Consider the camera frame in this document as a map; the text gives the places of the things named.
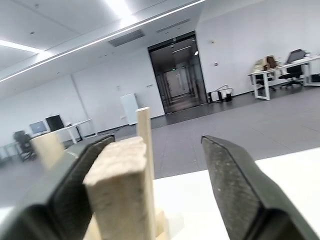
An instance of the ceiling light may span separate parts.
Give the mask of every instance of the ceiling light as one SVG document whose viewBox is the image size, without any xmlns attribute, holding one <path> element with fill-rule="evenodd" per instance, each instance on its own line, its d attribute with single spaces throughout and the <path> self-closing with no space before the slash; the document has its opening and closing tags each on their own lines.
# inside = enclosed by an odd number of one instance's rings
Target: ceiling light
<svg viewBox="0 0 320 240">
<path fill-rule="evenodd" d="M 174 54 L 176 52 L 179 52 L 179 51 L 182 51 L 182 50 L 185 50 L 185 49 L 188 49 L 188 48 L 191 48 L 191 46 L 187 46 L 187 47 L 181 48 L 181 49 L 179 49 L 177 51 L 173 51 L 172 53 Z"/>
<path fill-rule="evenodd" d="M 50 58 L 50 59 L 47 59 L 47 60 L 42 61 L 42 62 L 39 62 L 38 64 L 35 64 L 35 65 L 30 66 L 30 67 L 28 67 L 28 68 L 26 68 L 26 69 L 24 69 L 24 70 L 18 71 L 18 72 L 16 72 L 15 74 L 12 74 L 12 75 L 10 75 L 10 76 L 5 77 L 5 78 L 3 78 L 3 79 L 0 80 L 0 83 L 2 83 L 3 81 L 6 81 L 6 80 L 8 80 L 8 79 L 11 79 L 11 78 L 13 78 L 13 77 L 15 77 L 15 76 L 18 76 L 18 75 L 20 75 L 20 74 L 23 74 L 23 73 L 25 73 L 25 72 L 27 72 L 27 71 L 29 71 L 29 70 L 31 70 L 31 69 L 35 69 L 35 68 L 37 68 L 37 67 L 39 67 L 39 66 L 41 66 L 41 65 L 43 65 L 43 64 L 49 63 L 49 62 L 51 62 L 51 61 L 53 61 L 53 60 L 59 59 L 59 58 L 61 58 L 61 57 L 63 57 L 63 56 L 66 56 L 66 55 L 68 55 L 68 54 L 72 54 L 72 53 L 74 53 L 74 52 L 76 52 L 76 51 L 79 51 L 79 50 L 84 49 L 84 48 L 86 48 L 86 47 L 89 47 L 89 46 L 91 46 L 91 45 L 100 43 L 100 42 L 102 42 L 102 41 L 104 41 L 104 40 L 113 38 L 113 37 L 118 36 L 118 35 L 120 35 L 120 34 L 123 34 L 123 33 L 126 33 L 126 32 L 128 32 L 128 31 L 131 31 L 131 30 L 133 30 L 133 29 L 139 28 L 139 27 L 141 27 L 141 26 L 143 26 L 143 25 L 146 25 L 146 24 L 148 24 L 148 23 L 152 23 L 152 22 L 154 22 L 154 21 L 156 21 L 156 20 L 158 20 L 158 19 L 162 19 L 162 18 L 164 18 L 164 17 L 166 17 L 166 16 L 169 16 L 169 15 L 174 14 L 174 13 L 177 13 L 177 12 L 179 12 L 179 11 L 181 11 L 181 10 L 190 8 L 190 7 L 194 6 L 194 5 L 197 5 L 197 4 L 202 3 L 202 2 L 204 2 L 204 1 L 206 1 L 206 0 L 199 0 L 199 1 L 193 2 L 193 3 L 188 4 L 188 5 L 186 5 L 186 6 L 180 7 L 180 8 L 178 8 L 178 9 L 176 9 L 176 10 L 169 11 L 169 12 L 167 12 L 167 13 L 165 13 L 165 14 L 160 15 L 160 16 L 156 16 L 156 17 L 151 18 L 151 19 L 149 19 L 149 20 L 146 20 L 146 21 L 143 21 L 143 22 L 141 22 L 141 23 L 138 23 L 138 24 L 136 24 L 136 25 L 134 25 L 134 26 L 128 27 L 128 28 L 126 28 L 126 29 L 124 29 L 124 30 L 118 31 L 118 32 L 116 32 L 116 33 L 114 33 L 114 34 L 111 34 L 111 35 L 109 35 L 109 36 L 105 36 L 105 37 L 103 37 L 103 38 L 100 38 L 100 39 L 98 39 L 98 40 L 95 40 L 95 41 L 93 41 L 93 42 L 90 42 L 90 43 L 88 43 L 88 44 L 86 44 L 86 45 L 77 47 L 77 48 L 75 48 L 75 49 L 73 49 L 73 50 L 67 51 L 67 52 L 62 53 L 62 54 L 60 54 L 60 55 L 56 55 L 56 56 L 54 56 L 54 57 L 52 57 L 52 58 Z"/>
<path fill-rule="evenodd" d="M 0 40 L 0 46 L 13 48 L 13 49 L 20 49 L 20 50 L 32 52 L 35 54 L 40 54 L 43 52 L 43 50 L 40 50 L 40 49 L 37 49 L 34 47 L 25 46 L 25 45 L 17 44 L 17 43 L 10 42 L 10 41 L 4 41 L 4 40 Z"/>
<path fill-rule="evenodd" d="M 132 14 L 125 0 L 106 0 L 106 3 L 120 18 L 125 18 Z"/>
</svg>

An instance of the computer monitor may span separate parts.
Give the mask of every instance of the computer monitor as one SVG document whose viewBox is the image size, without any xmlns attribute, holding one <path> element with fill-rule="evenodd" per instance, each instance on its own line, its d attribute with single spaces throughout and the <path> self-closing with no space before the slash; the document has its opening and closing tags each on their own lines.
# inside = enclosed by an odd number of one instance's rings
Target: computer monitor
<svg viewBox="0 0 320 240">
<path fill-rule="evenodd" d="M 291 64 L 294 61 L 303 59 L 306 55 L 307 55 L 307 53 L 305 51 L 303 51 L 302 49 L 294 50 L 290 53 L 286 63 Z"/>
<path fill-rule="evenodd" d="M 48 123 L 51 132 L 63 129 L 65 127 L 60 115 L 50 116 L 47 117 L 45 120 Z"/>
<path fill-rule="evenodd" d="M 32 123 L 29 125 L 33 134 L 40 134 L 47 131 L 47 128 L 43 121 Z"/>
</svg>

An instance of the white wall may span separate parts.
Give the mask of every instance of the white wall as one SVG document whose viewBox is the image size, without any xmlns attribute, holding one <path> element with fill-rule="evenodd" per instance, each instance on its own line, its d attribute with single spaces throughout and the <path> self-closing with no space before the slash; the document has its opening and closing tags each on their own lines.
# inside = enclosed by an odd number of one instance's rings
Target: white wall
<svg viewBox="0 0 320 240">
<path fill-rule="evenodd" d="M 0 112 L 0 146 L 14 142 L 14 132 L 24 130 L 31 134 L 29 124 L 52 115 L 60 114 L 64 123 L 86 119 L 69 76 L 0 101 Z M 70 139 L 67 134 L 62 134 L 61 138 Z"/>
<path fill-rule="evenodd" d="M 236 95 L 252 91 L 248 74 L 266 55 L 286 61 L 289 52 L 299 48 L 320 54 L 319 11 L 319 0 L 263 0 L 219 16 L 215 9 L 216 17 L 196 29 L 207 92 L 224 84 Z M 319 66 L 320 62 L 314 63 L 313 73 L 320 73 Z"/>
<path fill-rule="evenodd" d="M 73 74 L 84 107 L 97 131 L 128 124 L 120 97 L 135 93 L 139 107 L 151 117 L 164 113 L 155 74 L 146 48 Z"/>
<path fill-rule="evenodd" d="M 139 107 L 150 107 L 151 117 L 165 114 L 146 48 L 76 72 L 73 77 L 98 132 L 128 124 L 121 119 L 125 111 L 120 96 L 126 94 L 136 93 Z M 12 143 L 16 131 L 31 134 L 29 124 L 52 115 L 60 114 L 64 123 L 86 120 L 85 110 L 70 76 L 4 99 L 0 101 L 0 146 Z M 83 135 L 91 133 L 89 125 L 82 125 L 81 130 Z M 67 132 L 59 135 L 63 141 L 70 139 Z"/>
</svg>

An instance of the black office chair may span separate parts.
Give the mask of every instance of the black office chair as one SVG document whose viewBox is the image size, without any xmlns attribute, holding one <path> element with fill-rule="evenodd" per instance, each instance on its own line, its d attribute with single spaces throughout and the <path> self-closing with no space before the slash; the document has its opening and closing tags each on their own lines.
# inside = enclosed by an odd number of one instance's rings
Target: black office chair
<svg viewBox="0 0 320 240">
<path fill-rule="evenodd" d="M 296 60 L 303 59 L 306 56 L 306 52 L 302 49 L 297 49 L 295 51 L 292 51 L 288 57 L 288 60 L 286 61 L 286 64 L 291 64 L 292 62 Z M 289 86 L 292 86 L 293 84 L 303 86 L 304 84 L 300 81 L 294 80 L 294 79 L 300 79 L 300 77 L 304 74 L 302 71 L 302 66 L 293 66 L 287 68 L 287 74 L 284 74 L 279 77 L 279 79 L 290 79 L 287 83 L 284 83 L 280 86 L 280 88 L 285 87 L 286 89 Z"/>
<path fill-rule="evenodd" d="M 262 87 L 258 88 L 258 91 L 264 90 L 265 89 L 264 76 L 262 74 L 256 75 L 255 78 L 256 78 L 256 83 L 262 85 Z M 268 82 L 270 82 L 270 81 L 274 81 L 274 78 L 268 77 Z M 273 86 L 269 86 L 269 89 L 276 91 L 275 87 L 273 87 Z"/>
<path fill-rule="evenodd" d="M 25 131 L 17 131 L 13 134 L 13 138 L 20 146 L 23 161 L 34 160 L 36 158 L 36 152 L 31 145 L 29 134 L 26 134 Z"/>
</svg>

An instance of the table surface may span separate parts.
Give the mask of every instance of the table surface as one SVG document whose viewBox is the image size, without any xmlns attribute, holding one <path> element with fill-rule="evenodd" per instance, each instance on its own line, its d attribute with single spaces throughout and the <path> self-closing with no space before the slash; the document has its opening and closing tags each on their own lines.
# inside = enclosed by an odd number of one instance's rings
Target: table surface
<svg viewBox="0 0 320 240">
<path fill-rule="evenodd" d="M 73 123 L 71 126 L 66 126 L 64 128 L 61 128 L 61 129 L 58 129 L 58 130 L 54 131 L 54 133 L 57 133 L 57 132 L 60 132 L 60 131 L 63 131 L 63 130 L 67 130 L 67 129 L 75 128 L 75 127 L 77 127 L 77 126 L 79 126 L 81 124 L 85 124 L 85 123 L 87 123 L 87 122 L 89 122 L 91 120 L 92 119 L 90 118 L 90 119 L 85 120 L 85 121 L 79 121 L 79 122 Z"/>
<path fill-rule="evenodd" d="M 294 67 L 294 66 L 307 64 L 307 63 L 310 63 L 310 62 L 318 60 L 318 59 L 320 59 L 319 55 L 305 57 L 305 58 L 297 60 L 297 61 L 295 61 L 293 63 L 282 65 L 282 66 L 278 66 L 276 68 L 272 68 L 272 69 L 269 69 L 269 70 L 266 70 L 266 71 L 252 72 L 252 73 L 249 74 L 249 76 L 251 76 L 251 75 L 260 75 L 260 74 L 269 74 L 269 73 L 272 73 L 272 72 L 277 71 L 277 70 L 287 69 L 287 68 L 291 68 L 291 67 Z"/>
<path fill-rule="evenodd" d="M 256 161 L 320 236 L 320 148 Z M 209 172 L 154 180 L 155 206 L 168 218 L 172 240 L 229 240 Z M 0 224 L 13 207 L 0 208 Z"/>
<path fill-rule="evenodd" d="M 320 147 L 258 160 L 320 237 Z"/>
</svg>

